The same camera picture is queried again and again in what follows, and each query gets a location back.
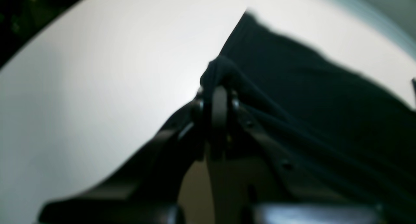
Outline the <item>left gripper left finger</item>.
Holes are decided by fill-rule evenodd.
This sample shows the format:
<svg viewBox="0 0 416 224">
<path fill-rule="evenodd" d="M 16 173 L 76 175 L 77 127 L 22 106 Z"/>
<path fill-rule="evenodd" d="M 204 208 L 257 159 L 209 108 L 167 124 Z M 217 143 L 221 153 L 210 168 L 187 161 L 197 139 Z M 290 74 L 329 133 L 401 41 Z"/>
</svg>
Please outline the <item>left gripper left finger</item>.
<svg viewBox="0 0 416 224">
<path fill-rule="evenodd" d="M 181 183 L 197 158 L 202 99 L 175 115 L 179 123 L 161 129 L 116 172 L 69 199 L 45 204 L 39 224 L 184 224 L 178 204 Z"/>
</svg>

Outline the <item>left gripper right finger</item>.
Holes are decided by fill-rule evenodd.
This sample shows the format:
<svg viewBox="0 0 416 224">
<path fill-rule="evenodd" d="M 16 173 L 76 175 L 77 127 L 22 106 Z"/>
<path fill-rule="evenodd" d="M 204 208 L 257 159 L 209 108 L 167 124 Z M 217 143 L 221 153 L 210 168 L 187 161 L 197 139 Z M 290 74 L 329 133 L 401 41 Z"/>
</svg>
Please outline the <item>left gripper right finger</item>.
<svg viewBox="0 0 416 224">
<path fill-rule="evenodd" d="M 235 148 L 246 149 L 244 165 L 258 175 L 247 185 L 242 224 L 383 224 L 382 212 L 358 204 L 322 184 L 269 137 L 242 107 L 236 91 L 229 96 Z"/>
</svg>

